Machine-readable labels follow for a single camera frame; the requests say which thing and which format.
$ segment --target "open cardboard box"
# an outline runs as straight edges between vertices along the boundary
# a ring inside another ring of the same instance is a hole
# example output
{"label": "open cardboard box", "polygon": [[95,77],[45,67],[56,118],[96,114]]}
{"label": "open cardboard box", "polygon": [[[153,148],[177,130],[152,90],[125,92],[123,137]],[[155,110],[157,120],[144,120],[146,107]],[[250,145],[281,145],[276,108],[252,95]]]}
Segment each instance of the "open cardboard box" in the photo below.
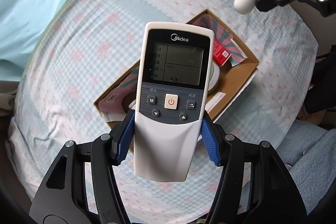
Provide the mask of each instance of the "open cardboard box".
{"label": "open cardboard box", "polygon": [[[220,67],[219,82],[215,89],[207,97],[206,110],[213,121],[216,121],[218,117],[231,105],[231,103],[238,97],[238,95],[244,90],[244,88],[251,82],[252,78],[257,73],[257,66],[259,64],[258,59],[250,51],[250,49],[244,44],[244,42],[216,15],[210,10],[204,10],[199,15],[195,16],[187,24],[192,24],[198,18],[204,14],[210,14],[219,24],[221,24],[230,34],[233,35],[234,41],[241,48],[247,58],[240,64],[231,67],[230,62],[226,62]],[[120,76],[111,86],[94,102],[97,110],[102,114],[99,109],[98,102],[103,100],[113,89],[118,87],[122,81],[126,79],[128,75],[139,65],[138,60],[132,67],[130,67],[122,76]],[[135,99],[136,91],[131,92],[122,100],[122,106],[125,111],[125,115],[128,112],[128,105]],[[112,128],[115,124],[119,123],[124,115],[117,115],[120,117],[118,121],[108,121],[107,124]]]}

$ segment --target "bed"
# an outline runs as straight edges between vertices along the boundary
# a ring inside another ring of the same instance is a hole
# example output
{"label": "bed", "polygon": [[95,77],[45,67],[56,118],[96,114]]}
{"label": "bed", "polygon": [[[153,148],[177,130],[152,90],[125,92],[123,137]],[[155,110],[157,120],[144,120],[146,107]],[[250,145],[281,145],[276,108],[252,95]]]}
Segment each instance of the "bed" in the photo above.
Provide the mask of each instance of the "bed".
{"label": "bed", "polygon": [[[93,102],[138,60],[145,24],[184,23],[205,8],[260,61],[258,74],[217,122],[245,142],[266,139],[278,147],[305,98],[318,45],[290,6],[242,16],[234,11],[233,1],[67,0],[25,68],[9,127],[7,153],[29,197],[67,140],[84,143],[109,132]],[[132,164],[129,153],[114,169],[132,222],[188,223],[208,212],[221,168],[209,161],[202,142],[183,183],[136,177]],[[94,212],[87,167],[87,196]],[[246,165],[244,183],[248,178]]]}

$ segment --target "light blue blanket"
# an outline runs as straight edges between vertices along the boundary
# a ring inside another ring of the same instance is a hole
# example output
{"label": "light blue blanket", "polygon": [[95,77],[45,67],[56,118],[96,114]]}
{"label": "light blue blanket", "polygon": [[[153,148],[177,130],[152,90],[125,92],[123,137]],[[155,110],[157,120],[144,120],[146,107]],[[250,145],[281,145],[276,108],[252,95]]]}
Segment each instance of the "light blue blanket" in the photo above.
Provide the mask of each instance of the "light blue blanket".
{"label": "light blue blanket", "polygon": [[[311,123],[295,121],[277,152],[289,168],[310,213],[324,197],[336,177],[336,129],[327,131]],[[246,209],[248,183],[241,193]]]}

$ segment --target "power button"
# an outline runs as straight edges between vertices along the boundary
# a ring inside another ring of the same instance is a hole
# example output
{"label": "power button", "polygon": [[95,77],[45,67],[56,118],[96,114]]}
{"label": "power button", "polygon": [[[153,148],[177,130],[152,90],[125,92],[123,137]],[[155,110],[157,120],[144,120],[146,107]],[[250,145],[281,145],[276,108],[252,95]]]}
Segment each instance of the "power button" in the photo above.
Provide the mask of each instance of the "power button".
{"label": "power button", "polygon": [[167,93],[165,98],[165,108],[176,109],[178,98],[179,96],[176,94]]}

